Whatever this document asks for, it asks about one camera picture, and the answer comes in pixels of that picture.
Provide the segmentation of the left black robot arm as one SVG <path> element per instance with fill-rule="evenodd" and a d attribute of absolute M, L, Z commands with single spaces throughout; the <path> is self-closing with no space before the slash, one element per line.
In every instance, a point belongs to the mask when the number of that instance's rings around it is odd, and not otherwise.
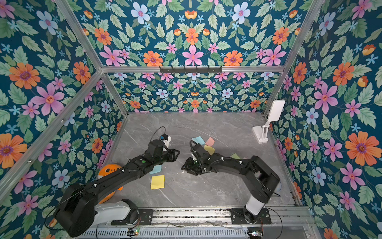
<path fill-rule="evenodd" d="M 87 184 L 70 185 L 53 216 L 71 237 L 80 236 L 95 222 L 95 208 L 102 199 L 148 174 L 156 165 L 176 161 L 179 155 L 179 150 L 169 149 L 162 140 L 153 140 L 143 154 L 111 174 Z"/>

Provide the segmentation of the green memo pad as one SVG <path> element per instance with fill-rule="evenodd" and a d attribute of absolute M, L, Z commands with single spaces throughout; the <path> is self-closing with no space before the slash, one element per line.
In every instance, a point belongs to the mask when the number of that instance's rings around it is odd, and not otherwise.
<path fill-rule="evenodd" d="M 241 159 L 236 153 L 230 156 L 233 159 Z"/>

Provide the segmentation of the yellow memo pad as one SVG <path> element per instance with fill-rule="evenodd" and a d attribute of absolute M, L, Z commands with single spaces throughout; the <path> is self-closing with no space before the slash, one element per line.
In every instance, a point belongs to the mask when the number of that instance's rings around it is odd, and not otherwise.
<path fill-rule="evenodd" d="M 165 175 L 152 176 L 150 188 L 151 190 L 165 188 Z"/>

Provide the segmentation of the torn pink memo page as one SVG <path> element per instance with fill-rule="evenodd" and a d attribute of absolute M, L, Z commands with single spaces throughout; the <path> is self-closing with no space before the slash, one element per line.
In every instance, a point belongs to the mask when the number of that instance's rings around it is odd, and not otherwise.
<path fill-rule="evenodd" d="M 212 137 L 209 137 L 209 139 L 205 142 L 205 145 L 212 147 L 215 143 L 215 140 Z"/>

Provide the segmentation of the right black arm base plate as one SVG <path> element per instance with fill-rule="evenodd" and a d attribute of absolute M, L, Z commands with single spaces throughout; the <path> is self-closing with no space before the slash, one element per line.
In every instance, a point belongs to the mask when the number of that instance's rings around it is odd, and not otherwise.
<path fill-rule="evenodd" d="M 258 215 L 253 215 L 244 208 L 231 208 L 228 211 L 231 213 L 233 225 L 270 225 L 272 223 L 269 210 L 266 208 L 262 208 Z"/>

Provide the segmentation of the torn yellow memo page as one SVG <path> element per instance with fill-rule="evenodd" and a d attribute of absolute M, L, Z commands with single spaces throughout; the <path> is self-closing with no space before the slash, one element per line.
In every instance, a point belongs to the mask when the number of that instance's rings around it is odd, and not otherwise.
<path fill-rule="evenodd" d="M 213 155 L 215 153 L 215 149 L 208 145 L 204 145 L 204 150 L 207 151 L 210 155 Z"/>

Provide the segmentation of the blue memo pad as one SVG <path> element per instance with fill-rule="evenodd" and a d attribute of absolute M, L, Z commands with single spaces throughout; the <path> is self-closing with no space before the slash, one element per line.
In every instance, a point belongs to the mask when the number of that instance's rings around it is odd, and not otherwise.
<path fill-rule="evenodd" d="M 157 174 L 162 171 L 162 165 L 155 165 L 153 170 L 149 173 L 150 175 L 152 174 Z"/>

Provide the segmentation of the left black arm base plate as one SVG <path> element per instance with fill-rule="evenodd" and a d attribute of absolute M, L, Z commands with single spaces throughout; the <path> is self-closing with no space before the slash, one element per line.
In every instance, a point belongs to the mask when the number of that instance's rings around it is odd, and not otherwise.
<path fill-rule="evenodd" d="M 114 220 L 113 226 L 147 226 L 151 225 L 154 210 L 152 209 L 134 209 L 123 220 Z"/>

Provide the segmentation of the torn blue memo page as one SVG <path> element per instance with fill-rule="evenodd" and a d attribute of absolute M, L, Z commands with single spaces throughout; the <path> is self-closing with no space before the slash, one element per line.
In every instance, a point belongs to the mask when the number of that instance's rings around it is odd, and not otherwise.
<path fill-rule="evenodd" d="M 192 141 L 194 141 L 196 144 L 205 145 L 205 141 L 201 136 L 193 137 Z"/>

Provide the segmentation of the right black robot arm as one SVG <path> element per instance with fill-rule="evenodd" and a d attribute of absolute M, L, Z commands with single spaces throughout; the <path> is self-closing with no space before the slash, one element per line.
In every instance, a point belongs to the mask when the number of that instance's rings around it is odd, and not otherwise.
<path fill-rule="evenodd" d="M 251 197 L 243 208 L 242 217 L 251 224 L 260 218 L 260 212 L 273 195 L 278 195 L 279 176 L 260 157 L 235 159 L 219 153 L 210 154 L 203 146 L 191 146 L 189 157 L 182 170 L 199 176 L 207 173 L 228 173 L 240 177 Z"/>

